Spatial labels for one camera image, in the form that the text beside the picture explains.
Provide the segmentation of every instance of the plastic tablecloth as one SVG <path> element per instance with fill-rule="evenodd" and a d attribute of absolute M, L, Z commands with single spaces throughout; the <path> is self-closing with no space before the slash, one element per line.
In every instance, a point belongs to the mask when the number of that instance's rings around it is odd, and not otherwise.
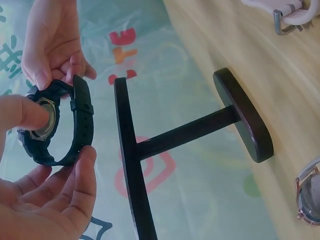
<path fill-rule="evenodd" d="M 32 0 L 0 0 L 0 95 L 25 95 L 21 72 Z M 81 44 L 96 69 L 94 106 L 97 199 L 83 240 L 134 240 L 115 109 L 114 80 L 127 77 L 138 141 L 220 108 L 176 35 L 161 0 L 79 0 Z M 62 158 L 73 137 L 68 100 L 49 152 Z M 160 240 L 276 240 L 249 163 L 227 128 L 142 163 Z M 8 131 L 0 177 L 15 181 L 37 164 Z"/>

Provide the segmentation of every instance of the fingernail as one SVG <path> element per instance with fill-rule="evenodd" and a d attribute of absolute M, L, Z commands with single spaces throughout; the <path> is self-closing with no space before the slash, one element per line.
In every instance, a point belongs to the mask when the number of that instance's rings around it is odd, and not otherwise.
<path fill-rule="evenodd" d="M 39 90 L 44 90 L 49 85 L 50 80 L 44 71 L 40 71 L 35 77 L 36 86 Z"/>

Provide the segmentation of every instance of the wood grain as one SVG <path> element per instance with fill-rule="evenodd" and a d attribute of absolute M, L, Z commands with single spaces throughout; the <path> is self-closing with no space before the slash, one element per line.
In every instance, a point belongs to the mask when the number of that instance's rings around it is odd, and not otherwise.
<path fill-rule="evenodd" d="M 278 36 L 272 16 L 240 1 L 164 2 L 212 91 L 213 72 L 228 67 L 270 131 L 274 157 L 247 158 L 279 239 L 320 239 L 320 227 L 297 219 L 295 199 L 295 177 L 320 155 L 320 19 Z"/>

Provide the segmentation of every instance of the watch face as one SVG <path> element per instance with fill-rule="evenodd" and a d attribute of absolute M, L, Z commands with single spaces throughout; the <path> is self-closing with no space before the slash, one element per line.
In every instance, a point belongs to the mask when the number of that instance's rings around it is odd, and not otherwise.
<path fill-rule="evenodd" d="M 47 137 L 52 133 L 56 124 L 56 108 L 55 103 L 49 99 L 41 97 L 37 102 L 49 113 L 49 121 L 41 129 L 31 132 L 31 138 L 39 141 L 45 141 Z"/>
<path fill-rule="evenodd" d="M 298 197 L 298 205 L 305 217 L 312 223 L 320 223 L 320 173 L 308 176 Z"/>

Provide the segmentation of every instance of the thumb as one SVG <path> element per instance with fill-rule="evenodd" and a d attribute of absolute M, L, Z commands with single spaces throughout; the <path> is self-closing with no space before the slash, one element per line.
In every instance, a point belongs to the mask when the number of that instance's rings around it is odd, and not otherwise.
<path fill-rule="evenodd" d="M 23 51 L 22 71 L 39 90 L 46 89 L 52 81 L 51 70 L 44 52 Z"/>
<path fill-rule="evenodd" d="M 48 112 L 20 95 L 0 96 L 0 132 L 14 127 L 37 130 L 46 125 Z"/>

